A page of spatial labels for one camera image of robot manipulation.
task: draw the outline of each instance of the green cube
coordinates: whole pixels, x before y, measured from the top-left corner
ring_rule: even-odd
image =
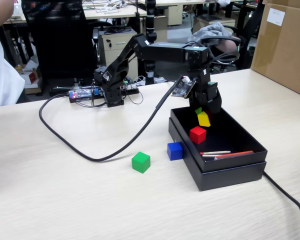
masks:
[[[150,168],[150,156],[143,152],[138,152],[132,158],[132,168],[143,174]]]

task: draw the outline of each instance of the yellow cube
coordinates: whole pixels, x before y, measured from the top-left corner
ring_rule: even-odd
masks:
[[[203,111],[199,113],[198,115],[199,125],[203,127],[210,127],[210,121],[208,115]]]

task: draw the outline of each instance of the black box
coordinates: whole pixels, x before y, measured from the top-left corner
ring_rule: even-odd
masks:
[[[183,148],[183,160],[200,191],[241,184],[261,179],[266,167],[267,150],[237,123],[225,110],[209,116],[211,126],[206,140],[195,144],[189,138],[192,128],[199,126],[197,114],[190,107],[171,110],[169,133]],[[200,152],[253,151],[249,155],[214,160]]]

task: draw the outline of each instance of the black chair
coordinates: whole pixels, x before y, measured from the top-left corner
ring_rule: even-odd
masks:
[[[77,78],[93,78],[98,40],[98,36],[93,36],[93,29],[111,23],[88,24],[82,0],[22,0],[22,10],[43,80],[72,78],[76,82]],[[59,87],[59,90],[71,88]]]
[[[235,42],[235,44],[238,46],[240,44],[239,47],[239,53],[240,53],[240,57],[238,58],[238,60],[236,60],[235,62],[232,62],[235,64],[236,68],[238,70],[241,69],[249,69],[251,67],[251,63],[252,63],[252,59],[253,59],[253,54],[254,51],[248,50],[248,45],[249,45],[249,41],[251,39],[251,37],[253,36],[253,34],[255,33],[255,31],[258,29],[258,27],[261,24],[261,20],[262,20],[262,15],[264,12],[264,8],[265,5],[262,4],[263,0],[260,0],[258,2],[258,5],[254,11],[254,13],[252,14],[252,16],[250,17],[250,19],[248,20],[248,22],[246,23],[246,25],[244,26],[244,28],[242,30],[239,30],[238,28],[235,28],[233,26],[227,26],[225,25],[226,28],[232,29],[234,33],[236,33],[236,36],[240,39],[233,39],[233,38],[228,38],[228,37],[205,37],[201,39],[201,43],[203,44],[207,44],[209,42],[209,40],[211,39],[223,39],[223,40],[232,40]],[[219,56],[221,54],[223,54],[223,52],[221,52],[220,50],[218,50],[215,47],[210,47],[211,52],[213,53],[214,56]]]

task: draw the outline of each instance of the black robotic arm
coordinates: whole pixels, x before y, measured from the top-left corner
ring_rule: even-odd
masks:
[[[173,96],[188,98],[194,109],[202,107],[212,114],[220,111],[222,100],[218,83],[210,82],[208,49],[170,42],[149,44],[142,33],[133,36],[119,57],[107,68],[101,67],[94,71],[95,83],[103,88],[109,107],[124,104],[120,87],[124,85],[124,78],[129,71],[129,58],[133,54],[147,61],[187,64],[188,71],[183,75],[188,78],[176,86]]]

